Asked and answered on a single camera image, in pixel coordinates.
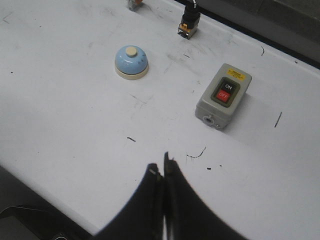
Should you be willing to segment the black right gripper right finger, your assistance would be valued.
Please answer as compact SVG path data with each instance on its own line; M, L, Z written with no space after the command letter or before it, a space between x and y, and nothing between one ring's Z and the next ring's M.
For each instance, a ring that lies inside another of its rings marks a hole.
M197 195L178 163L164 154L164 216L168 240L245 240Z

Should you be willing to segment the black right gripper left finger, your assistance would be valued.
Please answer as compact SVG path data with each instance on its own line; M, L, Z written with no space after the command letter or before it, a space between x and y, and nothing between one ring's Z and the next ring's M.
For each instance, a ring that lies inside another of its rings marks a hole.
M164 179L157 164L145 174L122 210L93 240L161 240L164 224Z

